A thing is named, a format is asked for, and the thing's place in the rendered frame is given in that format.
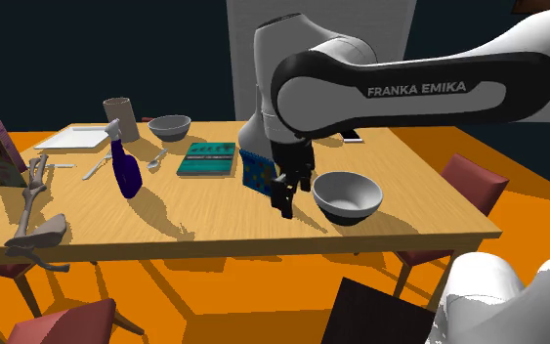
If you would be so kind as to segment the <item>blue spray bottle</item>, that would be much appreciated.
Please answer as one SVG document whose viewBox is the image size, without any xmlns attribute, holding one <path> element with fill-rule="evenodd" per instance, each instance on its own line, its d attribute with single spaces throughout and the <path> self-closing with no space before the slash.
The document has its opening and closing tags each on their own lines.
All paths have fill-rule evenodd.
<svg viewBox="0 0 550 344">
<path fill-rule="evenodd" d="M 131 199 L 143 185 L 138 162 L 123 148 L 118 118 L 113 119 L 107 125 L 106 132 L 110 137 L 112 167 L 117 185 L 122 195 Z"/>
</svg>

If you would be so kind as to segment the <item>blue dotted box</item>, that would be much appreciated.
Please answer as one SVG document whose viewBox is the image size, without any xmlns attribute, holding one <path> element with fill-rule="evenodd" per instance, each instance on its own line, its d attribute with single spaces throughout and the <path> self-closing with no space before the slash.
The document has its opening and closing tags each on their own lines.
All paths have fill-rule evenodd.
<svg viewBox="0 0 550 344">
<path fill-rule="evenodd" d="M 266 196 L 272 194 L 272 180 L 277 177 L 275 163 L 248 150 L 239 151 L 243 164 L 243 185 Z"/>
</svg>

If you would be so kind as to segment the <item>white tray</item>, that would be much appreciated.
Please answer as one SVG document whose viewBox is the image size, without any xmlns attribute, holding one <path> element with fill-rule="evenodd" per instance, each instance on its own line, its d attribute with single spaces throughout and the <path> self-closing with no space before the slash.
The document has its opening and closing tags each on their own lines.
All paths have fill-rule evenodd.
<svg viewBox="0 0 550 344">
<path fill-rule="evenodd" d="M 107 137 L 104 126 L 72 126 L 33 148 L 35 150 L 93 149 Z"/>
</svg>

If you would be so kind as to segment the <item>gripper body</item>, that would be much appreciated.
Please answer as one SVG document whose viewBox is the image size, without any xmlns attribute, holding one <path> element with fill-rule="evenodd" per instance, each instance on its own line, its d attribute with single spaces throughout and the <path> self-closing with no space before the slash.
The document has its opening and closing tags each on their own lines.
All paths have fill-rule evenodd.
<svg viewBox="0 0 550 344">
<path fill-rule="evenodd" d="M 272 155 L 279 174 L 287 178 L 298 176 L 310 179 L 315 169 L 315 156 L 311 140 L 293 144 L 271 141 Z"/>
</svg>

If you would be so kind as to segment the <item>grey bone-shaped sculpture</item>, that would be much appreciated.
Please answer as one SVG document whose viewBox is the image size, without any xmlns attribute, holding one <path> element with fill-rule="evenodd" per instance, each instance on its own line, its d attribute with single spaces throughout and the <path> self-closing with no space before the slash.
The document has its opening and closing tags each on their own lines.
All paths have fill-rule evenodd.
<svg viewBox="0 0 550 344">
<path fill-rule="evenodd" d="M 35 228 L 30 234 L 27 232 L 33 202 L 40 193 L 47 190 L 47 186 L 43 182 L 47 159 L 48 155 L 43 153 L 39 157 L 29 160 L 29 184 L 21 193 L 24 199 L 24 209 L 14 236 L 5 242 L 5 255 L 9 257 L 22 256 L 30 259 L 44 270 L 67 273 L 70 269 L 68 264 L 51 265 L 44 262 L 33 252 L 35 248 L 55 247 L 62 242 L 67 230 L 67 222 L 64 215 L 60 213 Z"/>
</svg>

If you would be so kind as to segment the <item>silver knife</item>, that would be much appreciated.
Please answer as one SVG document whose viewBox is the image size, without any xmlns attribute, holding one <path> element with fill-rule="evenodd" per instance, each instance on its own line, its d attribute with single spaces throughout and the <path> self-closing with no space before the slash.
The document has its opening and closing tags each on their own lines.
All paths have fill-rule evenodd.
<svg viewBox="0 0 550 344">
<path fill-rule="evenodd" d="M 91 178 L 94 173 L 100 168 L 101 164 L 106 162 L 108 159 L 110 159 L 112 157 L 112 153 L 111 153 L 111 150 L 107 152 L 107 154 L 97 163 L 93 166 L 93 168 L 87 172 L 83 177 L 82 177 L 82 180 L 85 181 L 85 180 L 88 180 L 89 178 Z"/>
</svg>

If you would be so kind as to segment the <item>wooden table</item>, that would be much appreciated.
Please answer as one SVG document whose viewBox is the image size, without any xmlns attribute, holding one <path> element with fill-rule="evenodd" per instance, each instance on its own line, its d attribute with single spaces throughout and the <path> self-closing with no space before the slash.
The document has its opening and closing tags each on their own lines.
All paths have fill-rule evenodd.
<svg viewBox="0 0 550 344">
<path fill-rule="evenodd" d="M 163 149 L 156 171 L 124 198 L 106 161 L 88 180 L 82 177 L 105 155 L 107 144 L 90 150 L 51 151 L 47 190 L 36 197 L 29 227 L 62 213 L 68 225 L 62 243 L 40 251 L 48 262 L 324 255 L 411 249 L 476 250 L 499 229 L 441 175 L 386 128 L 363 129 L 362 143 L 338 137 L 314 144 L 318 174 L 352 171 L 376 182 L 384 199 L 357 225 L 330 223 L 310 193 L 295 195 L 293 217 L 283 218 L 262 194 L 242 183 L 242 167 L 226 177 L 180 177 L 177 169 L 192 143 L 231 142 L 236 122 L 195 122 L 180 142 L 163 144 L 147 127 L 128 145 L 141 164 Z"/>
</svg>

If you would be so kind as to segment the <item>teal book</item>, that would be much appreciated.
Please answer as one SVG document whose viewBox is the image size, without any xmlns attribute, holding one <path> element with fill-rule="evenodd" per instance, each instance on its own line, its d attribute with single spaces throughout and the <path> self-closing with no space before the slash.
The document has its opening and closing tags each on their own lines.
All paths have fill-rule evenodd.
<svg viewBox="0 0 550 344">
<path fill-rule="evenodd" d="M 235 143 L 192 143 L 183 158 L 178 176 L 230 176 Z"/>
</svg>

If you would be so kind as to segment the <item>silver spoon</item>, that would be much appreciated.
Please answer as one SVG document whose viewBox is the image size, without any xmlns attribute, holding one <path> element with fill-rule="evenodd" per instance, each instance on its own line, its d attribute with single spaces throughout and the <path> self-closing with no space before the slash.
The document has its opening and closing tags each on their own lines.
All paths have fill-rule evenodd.
<svg viewBox="0 0 550 344">
<path fill-rule="evenodd" d="M 168 149 L 163 149 L 152 161 L 150 161 L 147 165 L 147 169 L 155 168 L 159 165 L 159 158 L 168 152 Z"/>
</svg>

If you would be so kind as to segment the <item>dark robot stand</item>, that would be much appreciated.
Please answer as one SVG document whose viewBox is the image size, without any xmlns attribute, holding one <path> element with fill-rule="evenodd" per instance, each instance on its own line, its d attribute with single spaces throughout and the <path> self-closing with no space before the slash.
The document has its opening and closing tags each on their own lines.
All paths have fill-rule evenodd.
<svg viewBox="0 0 550 344">
<path fill-rule="evenodd" d="M 320 344 L 424 344 L 435 313 L 342 278 Z"/>
</svg>

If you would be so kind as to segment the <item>small grey bowl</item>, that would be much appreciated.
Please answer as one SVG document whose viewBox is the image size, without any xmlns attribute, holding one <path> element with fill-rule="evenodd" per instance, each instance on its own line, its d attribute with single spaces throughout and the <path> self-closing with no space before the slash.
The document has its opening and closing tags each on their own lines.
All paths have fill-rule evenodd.
<svg viewBox="0 0 550 344">
<path fill-rule="evenodd" d="M 191 119 L 186 115 L 163 115 L 148 123 L 149 130 L 163 142 L 181 141 L 189 132 Z"/>
</svg>

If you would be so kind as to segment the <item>large grey bowl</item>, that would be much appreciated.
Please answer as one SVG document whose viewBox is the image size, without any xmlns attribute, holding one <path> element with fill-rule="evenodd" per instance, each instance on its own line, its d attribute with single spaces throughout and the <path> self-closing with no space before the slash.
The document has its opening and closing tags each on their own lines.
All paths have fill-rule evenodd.
<svg viewBox="0 0 550 344">
<path fill-rule="evenodd" d="M 353 226 L 373 214 L 383 201 L 382 189 L 371 179 L 354 172 L 331 171 L 313 183 L 314 200 L 333 224 Z"/>
</svg>

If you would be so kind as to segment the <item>beige cylinder cup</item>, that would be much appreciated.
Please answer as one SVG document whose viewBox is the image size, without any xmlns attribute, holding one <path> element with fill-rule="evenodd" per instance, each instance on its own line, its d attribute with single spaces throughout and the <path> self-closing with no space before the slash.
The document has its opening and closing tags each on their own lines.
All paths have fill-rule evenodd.
<svg viewBox="0 0 550 344">
<path fill-rule="evenodd" d="M 120 138 L 123 143 L 130 143 L 140 138 L 136 117 L 129 98 L 118 97 L 103 101 L 106 117 L 109 122 L 118 119 Z"/>
</svg>

